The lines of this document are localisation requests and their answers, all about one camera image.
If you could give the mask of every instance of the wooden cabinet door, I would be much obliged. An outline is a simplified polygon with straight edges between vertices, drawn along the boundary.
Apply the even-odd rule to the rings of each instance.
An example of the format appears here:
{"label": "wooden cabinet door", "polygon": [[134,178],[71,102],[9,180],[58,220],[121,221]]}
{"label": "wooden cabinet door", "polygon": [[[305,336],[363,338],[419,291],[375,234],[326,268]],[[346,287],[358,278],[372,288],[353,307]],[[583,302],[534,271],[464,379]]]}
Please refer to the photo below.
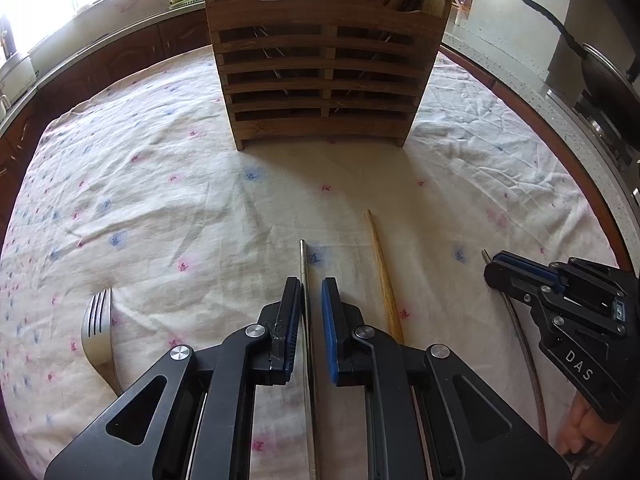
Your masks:
{"label": "wooden cabinet door", "polygon": [[173,57],[211,44],[207,13],[192,10],[170,20],[160,22],[160,37],[165,57]]}
{"label": "wooden cabinet door", "polygon": [[39,97],[33,97],[11,123],[4,138],[17,157],[18,176],[23,177],[44,129],[53,117]]}
{"label": "wooden cabinet door", "polygon": [[12,172],[15,154],[5,139],[0,139],[0,218],[7,222],[14,210],[20,181]]}
{"label": "wooden cabinet door", "polygon": [[59,117],[101,89],[91,59],[87,57],[67,68],[38,93],[54,116]]}
{"label": "wooden cabinet door", "polygon": [[164,55],[158,26],[132,32],[101,48],[92,59],[104,86],[162,61]]}

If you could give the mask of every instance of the metal screw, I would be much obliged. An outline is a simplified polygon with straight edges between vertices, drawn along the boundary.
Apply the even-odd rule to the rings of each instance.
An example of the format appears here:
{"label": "metal screw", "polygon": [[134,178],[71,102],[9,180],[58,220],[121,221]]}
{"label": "metal screw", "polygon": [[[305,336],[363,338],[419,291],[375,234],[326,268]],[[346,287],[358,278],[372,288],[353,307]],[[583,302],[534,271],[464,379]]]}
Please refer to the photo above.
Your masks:
{"label": "metal screw", "polygon": [[451,350],[449,350],[449,347],[441,344],[433,345],[431,347],[431,355],[438,359],[446,359],[449,357],[450,353]]}
{"label": "metal screw", "polygon": [[360,339],[371,339],[376,331],[373,330],[373,327],[370,327],[369,325],[362,325],[357,327],[357,329],[354,330],[353,333]]}
{"label": "metal screw", "polygon": [[258,324],[249,325],[244,330],[244,333],[247,334],[249,337],[260,337],[260,336],[264,335],[265,332],[266,332],[265,327],[263,327],[262,325],[258,325]]}
{"label": "metal screw", "polygon": [[190,353],[191,351],[187,346],[180,345],[175,348],[171,348],[169,355],[171,356],[171,359],[175,359],[176,361],[182,361],[183,359],[186,359],[187,357],[189,357]]}

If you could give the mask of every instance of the white tablecloth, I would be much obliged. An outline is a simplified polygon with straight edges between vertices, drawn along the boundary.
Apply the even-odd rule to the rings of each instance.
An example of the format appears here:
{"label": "white tablecloth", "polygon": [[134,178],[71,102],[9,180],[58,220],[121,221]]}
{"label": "white tablecloth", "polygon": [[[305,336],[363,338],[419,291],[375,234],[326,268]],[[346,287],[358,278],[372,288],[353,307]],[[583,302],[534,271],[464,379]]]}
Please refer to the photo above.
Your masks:
{"label": "white tablecloth", "polygon": [[[614,264],[584,196],[488,89],[438,56],[404,148],[290,140],[237,152],[210,47],[129,76],[51,123],[0,262],[0,384],[38,476],[113,400],[84,357],[82,314],[113,287],[116,366],[129,386],[177,342],[220,343],[255,322],[310,245],[322,464],[365,479],[362,388],[326,373],[319,286],[385,327],[364,211],[376,218],[407,344],[449,345],[537,428],[508,314],[481,249]],[[537,349],[550,434],[573,387]],[[252,478],[306,478],[300,368],[257,393]]]}

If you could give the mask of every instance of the metal fork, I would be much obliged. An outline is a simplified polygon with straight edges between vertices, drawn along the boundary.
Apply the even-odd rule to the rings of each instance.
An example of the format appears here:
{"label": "metal fork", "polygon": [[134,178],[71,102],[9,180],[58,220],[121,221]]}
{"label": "metal fork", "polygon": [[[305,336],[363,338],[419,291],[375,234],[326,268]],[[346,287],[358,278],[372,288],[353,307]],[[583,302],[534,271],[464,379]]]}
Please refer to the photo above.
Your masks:
{"label": "metal fork", "polygon": [[117,396],[122,386],[116,375],[111,345],[111,289],[95,294],[82,319],[82,350],[87,360]]}

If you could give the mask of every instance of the utensil holder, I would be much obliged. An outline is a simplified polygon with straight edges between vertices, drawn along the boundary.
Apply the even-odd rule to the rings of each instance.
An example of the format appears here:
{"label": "utensil holder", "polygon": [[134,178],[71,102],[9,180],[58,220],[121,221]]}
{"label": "utensil holder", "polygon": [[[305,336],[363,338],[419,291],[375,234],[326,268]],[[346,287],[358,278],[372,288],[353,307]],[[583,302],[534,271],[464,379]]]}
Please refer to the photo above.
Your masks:
{"label": "utensil holder", "polygon": [[434,16],[373,0],[206,0],[236,147],[315,136],[404,145],[449,8]]}

